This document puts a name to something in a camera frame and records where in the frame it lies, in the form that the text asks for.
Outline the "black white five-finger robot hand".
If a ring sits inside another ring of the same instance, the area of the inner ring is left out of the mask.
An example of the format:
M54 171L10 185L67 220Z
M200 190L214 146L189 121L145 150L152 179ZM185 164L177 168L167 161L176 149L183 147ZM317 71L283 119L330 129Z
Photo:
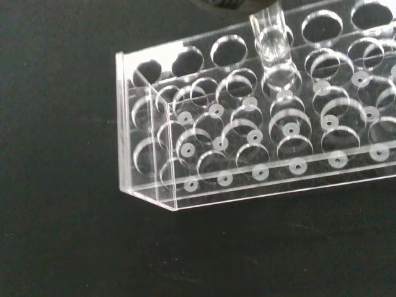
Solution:
M202 9L213 9L215 11L236 11L244 3L244 0L193 0L191 1Z

